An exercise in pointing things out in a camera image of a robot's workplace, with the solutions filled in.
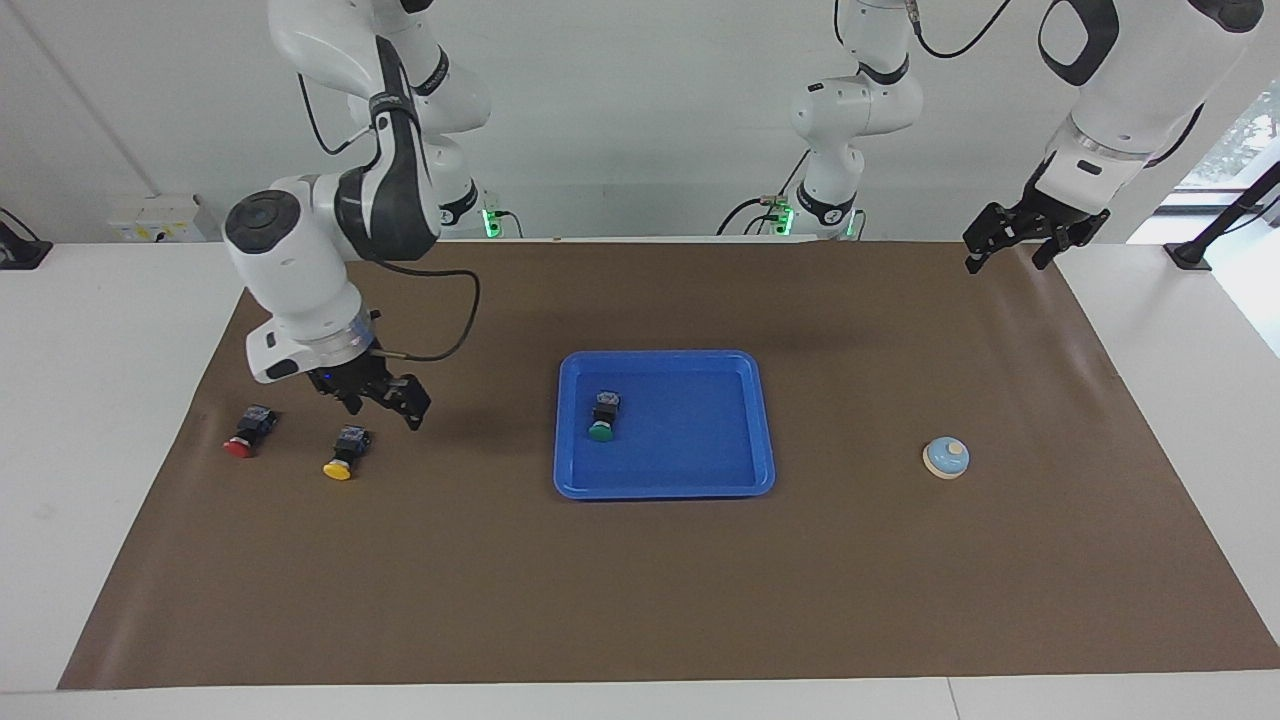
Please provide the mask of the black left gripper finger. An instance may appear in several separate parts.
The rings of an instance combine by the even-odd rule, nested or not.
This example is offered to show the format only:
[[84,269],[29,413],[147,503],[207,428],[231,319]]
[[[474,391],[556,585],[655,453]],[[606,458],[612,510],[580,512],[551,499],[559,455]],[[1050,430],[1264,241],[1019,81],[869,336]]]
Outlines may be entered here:
[[968,252],[965,268],[970,274],[979,273],[996,252],[1021,242],[1012,224],[1015,219],[1014,213],[997,202],[989,202],[979,211],[963,232]]
[[1051,222],[1044,227],[1044,241],[1033,252],[1032,263],[1037,270],[1046,270],[1057,255],[1074,247],[1073,227],[1070,224]]

